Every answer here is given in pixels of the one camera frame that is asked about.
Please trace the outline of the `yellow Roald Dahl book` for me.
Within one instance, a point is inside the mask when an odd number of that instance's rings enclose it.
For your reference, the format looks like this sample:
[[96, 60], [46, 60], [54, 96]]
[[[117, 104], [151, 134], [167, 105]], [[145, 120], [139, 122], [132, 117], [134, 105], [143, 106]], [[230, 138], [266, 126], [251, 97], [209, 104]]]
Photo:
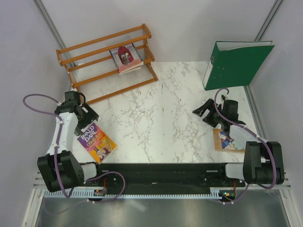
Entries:
[[98, 164], [103, 162], [117, 147], [116, 143], [113, 142], [95, 122], [90, 124], [78, 137], [78, 142], [88, 151]]

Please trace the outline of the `brown cover book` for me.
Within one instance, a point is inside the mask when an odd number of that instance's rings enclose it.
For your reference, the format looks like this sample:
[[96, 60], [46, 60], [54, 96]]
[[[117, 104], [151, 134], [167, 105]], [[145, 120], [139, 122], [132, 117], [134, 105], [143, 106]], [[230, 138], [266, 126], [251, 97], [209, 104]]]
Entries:
[[245, 152], [244, 147], [221, 129], [213, 129], [215, 151]]

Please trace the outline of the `red Treehouse book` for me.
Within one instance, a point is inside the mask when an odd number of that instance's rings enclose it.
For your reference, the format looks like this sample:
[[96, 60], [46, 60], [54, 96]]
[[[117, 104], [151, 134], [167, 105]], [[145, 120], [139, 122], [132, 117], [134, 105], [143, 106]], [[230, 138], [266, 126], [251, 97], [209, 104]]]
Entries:
[[141, 66], [121, 72], [121, 73], [119, 73], [119, 75], [124, 75], [126, 73], [133, 72], [133, 71], [140, 70], [140, 69], [141, 69]]

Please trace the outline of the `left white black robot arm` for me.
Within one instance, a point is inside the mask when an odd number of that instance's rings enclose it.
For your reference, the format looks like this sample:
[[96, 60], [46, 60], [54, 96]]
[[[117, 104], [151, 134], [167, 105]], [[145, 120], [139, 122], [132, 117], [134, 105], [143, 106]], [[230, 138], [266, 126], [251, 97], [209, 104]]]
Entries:
[[98, 114], [85, 102], [78, 91], [65, 92], [65, 101], [54, 111], [56, 127], [53, 140], [37, 166], [49, 192], [64, 191], [83, 185], [88, 180], [93, 186], [104, 181], [104, 175], [94, 162], [80, 163], [72, 153], [74, 137], [86, 135], [98, 120]]

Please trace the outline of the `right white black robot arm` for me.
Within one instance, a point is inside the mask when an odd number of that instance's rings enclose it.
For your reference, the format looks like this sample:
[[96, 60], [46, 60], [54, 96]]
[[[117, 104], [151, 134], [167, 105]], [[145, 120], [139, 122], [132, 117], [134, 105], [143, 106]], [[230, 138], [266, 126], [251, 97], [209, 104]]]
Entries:
[[221, 126], [221, 134], [240, 145], [244, 150], [244, 161], [239, 165], [241, 175], [237, 178], [248, 184], [271, 187], [285, 181], [282, 147], [279, 142], [268, 141], [252, 130], [246, 123], [239, 120], [239, 103], [226, 99], [217, 104], [208, 99], [202, 106], [192, 111], [202, 117], [206, 124]]

